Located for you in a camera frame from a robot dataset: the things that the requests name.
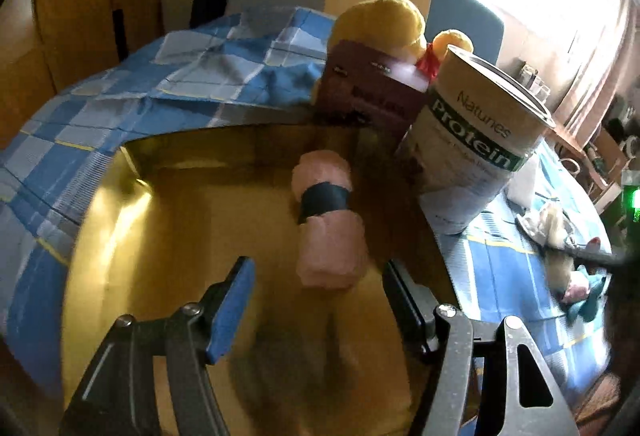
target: metal bolt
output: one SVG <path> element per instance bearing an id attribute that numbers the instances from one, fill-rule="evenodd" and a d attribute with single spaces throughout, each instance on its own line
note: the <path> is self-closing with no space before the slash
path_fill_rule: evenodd
<path id="1" fill-rule="evenodd" d="M 507 324 L 507 326 L 512 330 L 519 330 L 520 328 L 522 328 L 522 321 L 520 320 L 520 317 L 516 317 L 515 315 L 509 315 L 504 320 L 504 323 Z"/>
<path id="2" fill-rule="evenodd" d="M 450 304 L 440 304 L 438 306 L 438 311 L 444 317 L 453 317 L 456 314 L 456 307 Z"/>
<path id="3" fill-rule="evenodd" d="M 116 326 L 118 328 L 126 328 L 127 326 L 131 326 L 135 322 L 135 320 L 136 319 L 133 317 L 133 315 L 129 315 L 128 313 L 120 315 L 120 317 L 116 319 Z"/>
<path id="4" fill-rule="evenodd" d="M 189 317 L 195 317 L 202 311 L 202 306 L 200 306 L 197 302 L 188 302 L 180 309 L 185 315 L 188 315 Z"/>

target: shiny gold surface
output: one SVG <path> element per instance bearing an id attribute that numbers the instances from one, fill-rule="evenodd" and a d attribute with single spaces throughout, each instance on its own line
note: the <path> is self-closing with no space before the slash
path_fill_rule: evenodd
<path id="1" fill-rule="evenodd" d="M 352 208 L 377 268 L 348 291 L 303 289 L 290 175 L 333 149 L 353 167 Z M 407 427 L 426 370 L 402 349 L 380 279 L 390 257 L 455 302 L 423 215 L 372 131 L 236 126 L 136 140 L 116 153 L 82 226 L 66 287 L 68 402 L 114 319 L 165 317 L 254 258 L 256 286 L 230 354 L 209 375 L 233 435 L 383 435 Z M 163 429 L 177 434 L 154 362 Z"/>

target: checkered blanket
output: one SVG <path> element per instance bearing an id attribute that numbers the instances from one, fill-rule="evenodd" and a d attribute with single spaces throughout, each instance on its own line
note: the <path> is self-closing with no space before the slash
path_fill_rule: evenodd
<path id="1" fill-rule="evenodd" d="M 47 102 L 0 155 L 0 333 L 35 382 L 61 394 L 60 318 L 74 240 L 101 175 L 128 140 L 308 114 L 333 20 L 300 8 L 226 16 L 172 32 Z M 578 241 L 607 236 L 588 197 L 545 145 L 536 205 L 562 203 Z M 567 398 L 607 360 L 602 315 L 568 327 L 535 247 L 498 196 L 459 236 L 439 236 L 471 318 L 523 318 Z"/>

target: maroon box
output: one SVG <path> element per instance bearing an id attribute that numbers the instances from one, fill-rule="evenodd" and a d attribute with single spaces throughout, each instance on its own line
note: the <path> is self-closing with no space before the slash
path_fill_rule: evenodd
<path id="1" fill-rule="evenodd" d="M 429 82 L 412 64 L 359 42 L 340 41 L 319 85 L 321 115 L 372 124 L 399 141 L 424 106 Z"/>

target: pink towel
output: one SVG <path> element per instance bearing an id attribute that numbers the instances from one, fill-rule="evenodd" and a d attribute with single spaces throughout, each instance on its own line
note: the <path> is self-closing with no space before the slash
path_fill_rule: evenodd
<path id="1" fill-rule="evenodd" d="M 322 182 L 351 190 L 349 173 L 348 162 L 333 151 L 305 153 L 293 170 L 293 194 L 300 201 L 306 189 Z M 303 286 L 348 288 L 364 275 L 369 261 L 359 214 L 331 211 L 300 225 L 297 271 Z"/>

